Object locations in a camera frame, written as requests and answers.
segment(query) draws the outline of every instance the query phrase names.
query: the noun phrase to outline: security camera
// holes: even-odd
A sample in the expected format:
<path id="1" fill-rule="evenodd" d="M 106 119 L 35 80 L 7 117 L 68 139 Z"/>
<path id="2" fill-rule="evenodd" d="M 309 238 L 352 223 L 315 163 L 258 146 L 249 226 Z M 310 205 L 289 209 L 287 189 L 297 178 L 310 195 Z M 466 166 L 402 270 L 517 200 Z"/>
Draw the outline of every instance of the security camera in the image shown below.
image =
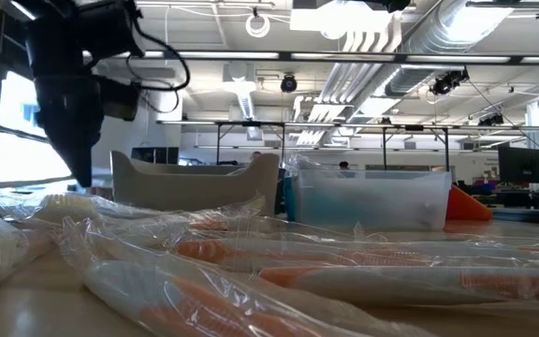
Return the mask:
<path id="1" fill-rule="evenodd" d="M 297 90 L 297 80 L 295 80 L 295 75 L 286 74 L 280 85 L 283 93 L 294 93 Z"/>

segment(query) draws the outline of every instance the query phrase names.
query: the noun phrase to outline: wall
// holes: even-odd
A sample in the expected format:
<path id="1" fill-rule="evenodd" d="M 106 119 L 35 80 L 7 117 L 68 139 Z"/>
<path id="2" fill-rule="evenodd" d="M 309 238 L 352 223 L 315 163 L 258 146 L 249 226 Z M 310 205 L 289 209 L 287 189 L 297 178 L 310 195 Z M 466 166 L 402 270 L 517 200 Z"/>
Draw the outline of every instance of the wall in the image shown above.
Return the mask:
<path id="1" fill-rule="evenodd" d="M 138 108 L 133 122 L 106 117 L 101 127 L 101 139 L 93 147 L 93 167 L 104 172 L 110 168 L 109 153 L 121 151 L 130 155 L 133 147 L 177 147 L 180 146 L 179 125 L 158 125 L 157 113 Z"/>
<path id="2" fill-rule="evenodd" d="M 215 149 L 195 149 L 194 146 L 215 146 L 216 134 L 212 133 L 184 133 L 181 140 L 181 157 L 196 158 L 204 162 L 215 163 Z M 244 134 L 227 134 L 222 138 L 221 144 L 225 146 L 264 146 L 262 141 L 243 141 Z M 271 131 L 265 131 L 266 140 L 278 139 Z M 392 145 L 400 148 L 399 144 L 393 141 Z M 294 142 L 287 142 L 286 146 L 294 146 Z M 220 149 L 220 160 L 237 160 L 239 162 L 249 162 L 251 154 L 255 149 Z M 262 150 L 261 153 L 274 153 L 280 155 L 280 150 Z M 295 151 L 286 151 L 286 156 Z M 345 160 L 358 169 L 365 169 L 365 165 L 382 165 L 383 155 L 381 149 L 375 151 L 299 151 L 299 153 L 309 156 L 312 160 L 321 164 L 336 165 Z M 386 161 L 389 165 L 421 165 L 421 166 L 444 166 L 444 153 L 430 152 L 388 152 Z M 484 170 L 489 169 L 498 162 L 497 154 L 478 153 L 451 153 L 450 165 L 455 167 L 456 179 L 465 180 L 470 183 L 473 177 L 482 177 Z"/>

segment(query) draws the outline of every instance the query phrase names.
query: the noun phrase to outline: ceiling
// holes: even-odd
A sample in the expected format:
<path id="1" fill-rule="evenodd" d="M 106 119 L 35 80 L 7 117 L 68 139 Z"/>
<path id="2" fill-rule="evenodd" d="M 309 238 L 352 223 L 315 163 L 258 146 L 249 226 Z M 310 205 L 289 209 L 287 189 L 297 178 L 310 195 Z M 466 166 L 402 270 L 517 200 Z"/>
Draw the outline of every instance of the ceiling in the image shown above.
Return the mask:
<path id="1" fill-rule="evenodd" d="M 292 0 L 273 0 L 275 9 L 261 13 L 288 16 Z M 402 33 L 408 32 L 436 0 L 415 0 L 417 8 L 403 14 Z M 166 39 L 176 50 L 235 50 L 235 51 L 340 51 L 344 38 L 329 40 L 318 32 L 291 31 L 289 24 L 270 20 L 265 37 L 251 37 L 245 30 L 247 16 L 227 16 L 250 13 L 250 9 L 217 8 L 213 17 L 210 7 L 190 7 L 198 15 L 175 7 L 144 7 L 143 30 Z M 517 10 L 512 15 L 534 14 L 536 11 Z M 505 19 L 488 37 L 475 45 L 471 52 L 486 53 L 539 53 L 539 20 Z M 190 119 L 227 118 L 230 106 L 238 106 L 236 95 L 223 87 L 223 68 L 226 62 L 189 62 L 192 81 L 181 92 L 183 112 Z M 180 77 L 182 71 L 172 62 L 134 61 L 134 67 L 174 67 Z M 282 94 L 280 83 L 284 73 L 295 74 L 299 83 L 298 94 L 316 95 L 333 68 L 325 63 L 254 62 L 257 90 L 252 92 L 256 106 L 292 108 L 296 93 Z M 107 66 L 123 66 L 114 61 Z M 428 84 L 419 87 L 397 106 L 391 116 L 394 123 L 443 124 L 467 122 L 468 115 L 487 108 L 490 103 L 502 103 L 503 111 L 515 123 L 524 120 L 525 104 L 539 93 L 539 66 L 468 66 L 471 80 L 484 94 L 482 97 L 470 84 L 465 83 L 449 96 L 435 99 L 428 93 Z M 515 91 L 510 94 L 511 86 Z M 276 110 L 276 118 L 281 113 Z"/>

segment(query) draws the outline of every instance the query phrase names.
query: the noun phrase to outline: person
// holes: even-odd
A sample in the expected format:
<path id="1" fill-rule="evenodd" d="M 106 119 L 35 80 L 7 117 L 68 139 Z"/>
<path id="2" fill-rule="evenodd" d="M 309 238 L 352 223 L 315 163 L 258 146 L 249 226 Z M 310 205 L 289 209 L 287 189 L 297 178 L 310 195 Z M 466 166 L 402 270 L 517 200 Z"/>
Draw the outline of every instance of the person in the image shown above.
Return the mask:
<path id="1" fill-rule="evenodd" d="M 259 157 L 260 155 L 261 153 L 259 151 L 253 152 L 253 154 L 251 154 L 251 161 L 254 161 L 255 158 Z"/>
<path id="2" fill-rule="evenodd" d="M 346 161 L 342 161 L 338 164 L 338 166 L 341 168 L 341 170 L 346 170 L 348 171 L 350 168 L 348 167 L 348 162 Z M 355 178 L 356 177 L 356 174 L 353 172 L 353 171 L 349 171 L 349 172 L 343 172 L 341 173 L 341 175 L 344 177 L 344 178 Z"/>

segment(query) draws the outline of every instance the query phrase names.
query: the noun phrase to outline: window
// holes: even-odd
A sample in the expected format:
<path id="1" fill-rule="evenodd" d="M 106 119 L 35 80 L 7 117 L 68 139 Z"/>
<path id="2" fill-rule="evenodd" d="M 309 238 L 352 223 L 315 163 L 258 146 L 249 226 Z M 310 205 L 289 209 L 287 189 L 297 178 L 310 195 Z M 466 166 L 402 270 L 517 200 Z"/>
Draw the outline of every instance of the window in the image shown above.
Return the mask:
<path id="1" fill-rule="evenodd" d="M 69 175 L 66 163 L 49 144 L 0 133 L 0 179 L 37 180 Z"/>
<path id="2" fill-rule="evenodd" d="M 9 71 L 1 86 L 0 125 L 45 137 L 45 131 L 36 126 L 37 112 L 35 85 Z"/>

